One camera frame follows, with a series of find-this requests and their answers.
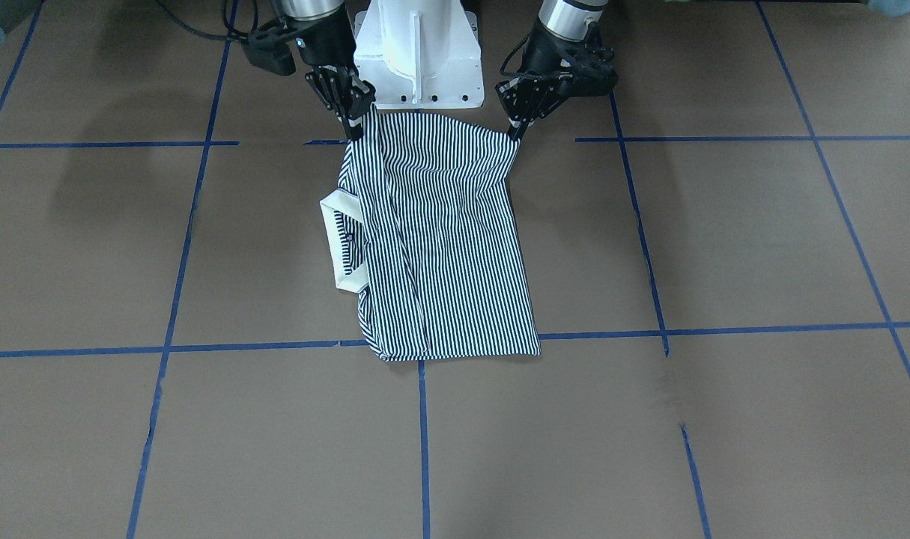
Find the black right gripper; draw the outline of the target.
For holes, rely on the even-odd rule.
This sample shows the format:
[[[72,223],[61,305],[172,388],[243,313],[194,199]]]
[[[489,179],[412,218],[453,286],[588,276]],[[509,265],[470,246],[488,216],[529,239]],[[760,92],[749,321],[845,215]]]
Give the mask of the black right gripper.
[[[326,109],[338,113],[348,141],[363,136],[363,118],[376,98],[373,83],[361,78],[354,61],[356,41],[348,11],[327,9],[317,15],[285,13],[254,28],[243,38],[252,66],[278,76],[291,76],[297,50],[311,68],[305,79]]]

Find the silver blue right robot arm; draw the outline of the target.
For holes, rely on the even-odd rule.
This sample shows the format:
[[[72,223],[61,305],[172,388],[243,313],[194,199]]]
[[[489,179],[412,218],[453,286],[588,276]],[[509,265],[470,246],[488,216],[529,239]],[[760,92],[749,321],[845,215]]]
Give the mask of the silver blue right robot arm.
[[[273,1],[274,17],[260,22],[258,7],[252,8],[252,27],[236,28],[228,18],[228,2],[219,8],[224,34],[205,33],[181,20],[170,7],[157,7],[189,34],[202,40],[237,42],[250,65],[276,74],[296,73],[291,47],[297,46],[301,61],[309,66],[306,82],[325,109],[335,114],[346,137],[363,136],[362,119],[375,99],[374,86],[363,81],[354,62],[357,45],[348,10],[342,1]]]

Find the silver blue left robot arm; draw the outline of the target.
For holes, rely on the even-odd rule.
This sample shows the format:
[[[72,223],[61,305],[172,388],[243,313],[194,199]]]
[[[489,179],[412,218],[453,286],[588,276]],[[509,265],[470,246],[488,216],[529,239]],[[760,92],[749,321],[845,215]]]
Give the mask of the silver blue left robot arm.
[[[602,43],[606,1],[544,1],[536,20],[505,57],[495,86],[509,120],[507,135],[520,141],[530,125],[563,103],[601,97],[619,81],[613,50]]]

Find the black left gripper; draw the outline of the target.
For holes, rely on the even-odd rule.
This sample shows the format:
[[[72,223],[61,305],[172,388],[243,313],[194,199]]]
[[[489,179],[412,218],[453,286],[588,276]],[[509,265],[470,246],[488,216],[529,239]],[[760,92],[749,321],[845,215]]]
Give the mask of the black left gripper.
[[[589,22],[586,31],[582,40],[564,40],[537,22],[500,65],[503,80],[495,90],[513,142],[568,99],[600,97],[615,88],[613,50],[602,44],[598,22]]]

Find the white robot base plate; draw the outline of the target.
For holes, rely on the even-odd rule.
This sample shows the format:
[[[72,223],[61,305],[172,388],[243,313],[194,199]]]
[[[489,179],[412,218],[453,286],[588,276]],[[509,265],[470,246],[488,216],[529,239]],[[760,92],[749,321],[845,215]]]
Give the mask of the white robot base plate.
[[[474,7],[461,1],[372,1],[354,17],[361,79],[389,110],[477,109],[485,102]]]

